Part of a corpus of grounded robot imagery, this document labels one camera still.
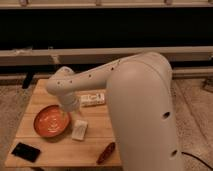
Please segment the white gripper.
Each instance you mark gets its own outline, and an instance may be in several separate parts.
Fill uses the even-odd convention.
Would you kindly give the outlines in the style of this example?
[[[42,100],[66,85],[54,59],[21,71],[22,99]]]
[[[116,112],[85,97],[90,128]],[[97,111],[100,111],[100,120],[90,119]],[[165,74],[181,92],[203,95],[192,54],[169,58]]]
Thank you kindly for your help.
[[[79,108],[79,99],[75,93],[68,93],[58,97],[61,108],[66,112],[72,112]],[[68,114],[61,110],[62,119],[67,120]],[[83,117],[80,109],[76,110],[77,114]]]

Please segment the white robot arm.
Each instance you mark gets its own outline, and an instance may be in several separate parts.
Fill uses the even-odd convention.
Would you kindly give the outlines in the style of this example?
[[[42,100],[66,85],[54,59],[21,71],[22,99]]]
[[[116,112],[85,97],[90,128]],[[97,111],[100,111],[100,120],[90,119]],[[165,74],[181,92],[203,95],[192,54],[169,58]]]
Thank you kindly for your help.
[[[159,53],[121,58],[75,74],[60,68],[46,83],[66,111],[80,90],[106,90],[124,171],[184,171],[171,95],[172,68]]]

